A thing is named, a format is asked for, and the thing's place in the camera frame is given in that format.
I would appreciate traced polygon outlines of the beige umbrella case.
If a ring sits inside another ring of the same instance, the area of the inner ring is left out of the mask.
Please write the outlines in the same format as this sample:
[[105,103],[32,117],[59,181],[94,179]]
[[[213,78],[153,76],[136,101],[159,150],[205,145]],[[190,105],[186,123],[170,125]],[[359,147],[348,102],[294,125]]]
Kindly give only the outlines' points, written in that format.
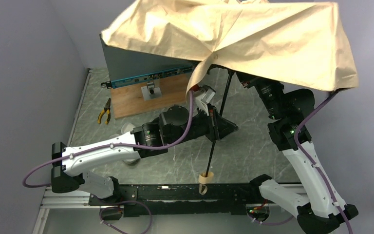
[[128,165],[135,165],[141,157],[139,154],[129,146],[121,146],[121,144],[125,145],[135,145],[134,135],[131,134],[131,131],[135,128],[135,126],[131,123],[125,123],[121,131],[119,133],[115,133],[109,137],[109,139],[113,139],[114,144],[120,144],[118,147],[114,147],[114,154],[117,156],[118,160],[123,161]]

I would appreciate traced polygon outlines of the beige umbrella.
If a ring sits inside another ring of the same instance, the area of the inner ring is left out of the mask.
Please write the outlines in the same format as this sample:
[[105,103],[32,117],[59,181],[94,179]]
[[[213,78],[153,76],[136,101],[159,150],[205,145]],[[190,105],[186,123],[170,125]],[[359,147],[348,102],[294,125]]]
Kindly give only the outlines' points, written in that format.
[[106,45],[197,61],[322,91],[359,77],[336,2],[137,0],[101,31]]

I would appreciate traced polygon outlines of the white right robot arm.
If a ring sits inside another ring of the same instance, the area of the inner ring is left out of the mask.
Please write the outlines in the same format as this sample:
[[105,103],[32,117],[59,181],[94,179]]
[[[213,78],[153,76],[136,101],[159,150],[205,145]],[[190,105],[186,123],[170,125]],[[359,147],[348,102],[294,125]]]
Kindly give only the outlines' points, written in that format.
[[306,195],[299,195],[260,175],[250,185],[260,198],[272,201],[296,218],[307,234],[329,234],[358,215],[355,205],[337,193],[316,154],[306,122],[319,108],[311,90],[301,88],[285,93],[282,83],[242,72],[238,80],[245,88],[255,88],[269,118],[269,135],[277,149],[297,173]]

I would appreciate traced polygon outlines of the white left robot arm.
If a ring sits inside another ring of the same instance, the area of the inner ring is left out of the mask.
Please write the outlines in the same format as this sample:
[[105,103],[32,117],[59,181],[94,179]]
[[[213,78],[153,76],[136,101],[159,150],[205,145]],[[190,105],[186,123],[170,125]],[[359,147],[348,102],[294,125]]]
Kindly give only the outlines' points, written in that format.
[[205,136],[215,142],[238,130],[238,126],[223,118],[212,105],[209,112],[196,115],[175,105],[162,112],[154,121],[144,123],[120,136],[78,147],[53,144],[51,171],[52,191],[57,194],[85,191],[100,199],[119,198],[116,178],[102,177],[92,168],[121,160],[138,160],[165,154],[172,146]]

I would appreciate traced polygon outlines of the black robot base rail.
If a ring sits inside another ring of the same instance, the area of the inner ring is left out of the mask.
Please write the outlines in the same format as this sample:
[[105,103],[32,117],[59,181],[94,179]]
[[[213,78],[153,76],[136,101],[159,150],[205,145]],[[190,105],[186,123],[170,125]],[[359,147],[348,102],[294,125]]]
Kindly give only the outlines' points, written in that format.
[[118,198],[103,201],[90,195],[90,206],[112,206],[124,201],[124,217],[141,215],[216,214],[245,215],[264,199],[249,183],[209,184],[199,193],[198,184],[122,184]]

